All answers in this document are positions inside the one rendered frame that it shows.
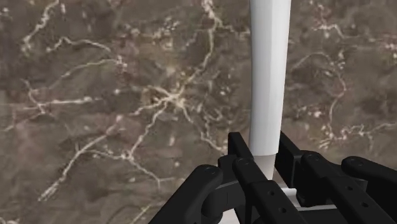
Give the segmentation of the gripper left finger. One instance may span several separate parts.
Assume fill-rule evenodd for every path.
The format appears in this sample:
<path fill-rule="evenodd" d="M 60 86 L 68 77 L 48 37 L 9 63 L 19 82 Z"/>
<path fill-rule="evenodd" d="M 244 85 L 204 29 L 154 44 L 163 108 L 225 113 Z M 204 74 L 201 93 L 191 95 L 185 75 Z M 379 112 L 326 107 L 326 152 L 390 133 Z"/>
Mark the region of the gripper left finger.
<path fill-rule="evenodd" d="M 240 224 L 307 224 L 238 132 L 228 134 L 228 153 L 218 165 L 196 167 L 149 224 L 218 224 L 229 209 Z"/>

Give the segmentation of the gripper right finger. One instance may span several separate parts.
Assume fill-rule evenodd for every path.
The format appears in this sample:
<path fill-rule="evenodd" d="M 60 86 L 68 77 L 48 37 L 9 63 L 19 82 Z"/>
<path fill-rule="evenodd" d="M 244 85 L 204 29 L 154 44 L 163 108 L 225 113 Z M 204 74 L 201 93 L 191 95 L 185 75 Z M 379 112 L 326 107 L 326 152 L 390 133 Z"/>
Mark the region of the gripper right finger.
<path fill-rule="evenodd" d="M 332 202 L 348 224 L 397 224 L 397 171 L 358 156 L 334 164 L 280 135 L 275 168 L 302 207 Z"/>

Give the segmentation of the white tapered stick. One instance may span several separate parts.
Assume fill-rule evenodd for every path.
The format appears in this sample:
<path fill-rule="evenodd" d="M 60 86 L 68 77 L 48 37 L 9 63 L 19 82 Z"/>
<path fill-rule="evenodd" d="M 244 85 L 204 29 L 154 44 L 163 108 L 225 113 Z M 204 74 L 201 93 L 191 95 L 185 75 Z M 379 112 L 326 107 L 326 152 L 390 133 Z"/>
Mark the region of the white tapered stick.
<path fill-rule="evenodd" d="M 251 121 L 249 148 L 268 179 L 281 135 L 291 0 L 250 0 Z"/>

